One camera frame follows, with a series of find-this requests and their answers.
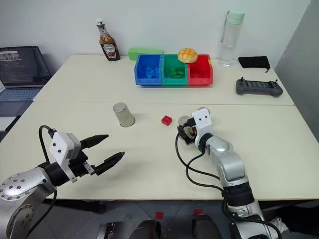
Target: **laptop screen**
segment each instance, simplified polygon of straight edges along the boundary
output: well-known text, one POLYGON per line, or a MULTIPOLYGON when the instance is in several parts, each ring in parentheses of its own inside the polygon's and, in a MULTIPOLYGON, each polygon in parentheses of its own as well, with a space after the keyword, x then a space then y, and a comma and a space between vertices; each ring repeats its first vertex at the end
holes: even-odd
POLYGON ((0 80, 6 88, 44 86, 50 78, 37 46, 0 48, 0 80))

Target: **green block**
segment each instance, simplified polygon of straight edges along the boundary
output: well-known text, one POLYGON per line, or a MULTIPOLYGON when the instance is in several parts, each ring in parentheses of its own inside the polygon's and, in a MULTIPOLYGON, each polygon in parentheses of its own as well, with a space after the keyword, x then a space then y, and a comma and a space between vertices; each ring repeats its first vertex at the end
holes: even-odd
POLYGON ((163 53, 164 51, 160 49, 131 47, 128 51, 128 56, 131 61, 136 61, 139 54, 163 54, 163 53))

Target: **laptop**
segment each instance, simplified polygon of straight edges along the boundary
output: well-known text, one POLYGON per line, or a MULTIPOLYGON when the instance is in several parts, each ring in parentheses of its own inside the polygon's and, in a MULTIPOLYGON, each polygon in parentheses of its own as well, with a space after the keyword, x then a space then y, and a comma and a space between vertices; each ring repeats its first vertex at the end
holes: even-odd
POLYGON ((50 78, 37 46, 0 47, 0 117, 22 115, 50 78))

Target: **black pouch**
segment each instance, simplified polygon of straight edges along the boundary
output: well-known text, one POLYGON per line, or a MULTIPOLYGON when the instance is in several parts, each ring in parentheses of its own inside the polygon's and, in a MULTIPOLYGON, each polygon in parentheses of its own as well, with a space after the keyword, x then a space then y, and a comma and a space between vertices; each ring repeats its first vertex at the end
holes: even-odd
POLYGON ((238 61, 243 68, 266 68, 266 73, 270 69, 267 56, 239 57, 238 61))

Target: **black cable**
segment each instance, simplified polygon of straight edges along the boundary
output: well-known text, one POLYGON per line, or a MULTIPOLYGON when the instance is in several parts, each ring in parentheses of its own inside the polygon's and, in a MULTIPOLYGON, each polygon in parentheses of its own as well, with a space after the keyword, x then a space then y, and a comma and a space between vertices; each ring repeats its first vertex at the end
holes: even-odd
POLYGON ((39 128, 39 139, 40 139, 42 151, 43 151, 43 154, 44 154, 44 157, 45 157, 45 161, 50 163, 50 160, 49 160, 49 157, 48 157, 48 154, 46 152, 45 145, 44 145, 44 142, 43 142, 43 137, 42 137, 42 130, 44 128, 46 128, 48 131, 51 130, 51 128, 49 126, 47 126, 47 125, 41 125, 40 128, 39 128))
POLYGON ((226 199, 224 198, 223 200, 223 203, 222 203, 222 211, 223 213, 225 214, 225 216, 232 222, 232 223, 235 223, 235 220, 238 220, 238 221, 243 221, 243 222, 250 222, 250 223, 259 223, 259 224, 263 224, 263 225, 266 225, 266 226, 269 226, 271 228, 273 228, 276 233, 278 234, 278 239, 282 239, 282 235, 281 235, 281 232, 279 231, 279 229, 271 224, 270 222, 267 222, 267 221, 263 221, 263 220, 255 220, 255 219, 250 219, 250 218, 241 218, 241 217, 237 217, 237 216, 234 216, 232 215, 229 211, 227 211, 226 209, 226 199))
POLYGON ((196 184, 196 185, 202 186, 202 187, 215 188, 215 189, 218 189, 219 191, 223 192, 223 189, 221 189, 221 188, 218 187, 218 186, 210 185, 210 184, 198 183, 198 182, 192 180, 191 177, 189 176, 189 174, 188 174, 189 165, 190 165, 193 161, 195 161, 196 159, 198 159, 198 158, 200 158, 201 156, 203 156, 204 154, 205 154, 205 151, 202 152, 200 155, 194 157, 193 159, 191 159, 191 160, 188 162, 188 164, 186 165, 186 176, 187 176, 187 178, 189 179, 189 181, 192 182, 193 184, 196 184))
MULTIPOLYGON (((181 158, 181 156, 180 156, 180 154, 179 154, 178 145, 177 145, 178 138, 179 138, 179 135, 180 135, 180 133, 181 133, 182 130, 184 130, 184 126, 181 126, 181 127, 179 128, 179 131, 178 131, 178 133, 177 133, 177 135, 176 135, 176 138, 175 138, 175 150, 176 150, 176 154, 177 154, 179 160, 181 161, 181 163, 182 163, 185 167, 187 167, 187 164, 184 162, 184 160, 181 158)), ((200 173, 200 174, 204 174, 204 175, 207 175, 207 176, 211 176, 211 177, 214 177, 214 178, 216 178, 216 179, 219 180, 219 177, 216 176, 215 174, 206 173, 206 172, 203 172, 203 171, 194 169, 194 168, 192 168, 192 167, 188 167, 188 168, 189 168, 189 170, 192 170, 192 171, 194 171, 194 172, 196 172, 196 173, 200 173)))
MULTIPOLYGON (((51 129, 49 126, 47 125, 41 125, 40 128, 39 128, 39 139, 40 139, 40 143, 41 143, 41 147, 42 147, 42 150, 43 150, 43 154, 44 154, 44 157, 45 157, 45 160, 46 162, 50 163, 50 160, 49 160, 49 157, 48 157, 48 154, 46 152, 46 149, 45 149, 45 145, 44 145, 44 142, 43 142, 43 137, 42 137, 42 130, 46 128, 48 130, 48 132, 50 131, 53 131, 53 129, 51 129)), ((53 208, 54 204, 55 204, 55 201, 56 201, 56 196, 58 194, 58 190, 56 189, 56 191, 54 192, 54 195, 53 195, 53 199, 52 199, 52 202, 49 206, 49 208, 46 210, 46 212, 42 215, 42 217, 33 225, 33 227, 31 227, 31 229, 29 230, 28 232, 28 235, 27 237, 33 232, 33 230, 40 224, 40 222, 46 217, 46 215, 49 214, 49 212, 51 211, 51 209, 53 208)))
POLYGON ((48 209, 46 210, 46 212, 42 215, 42 217, 33 225, 33 227, 31 227, 31 229, 29 230, 27 236, 29 236, 29 235, 33 232, 33 230, 40 224, 40 222, 46 217, 46 215, 49 214, 49 212, 51 211, 51 209, 52 209, 53 206, 54 206, 54 203, 55 203, 55 201, 56 201, 56 196, 57 196, 57 194, 58 194, 58 191, 56 190, 56 191, 54 192, 53 199, 52 199, 52 202, 51 202, 49 208, 48 208, 48 209))

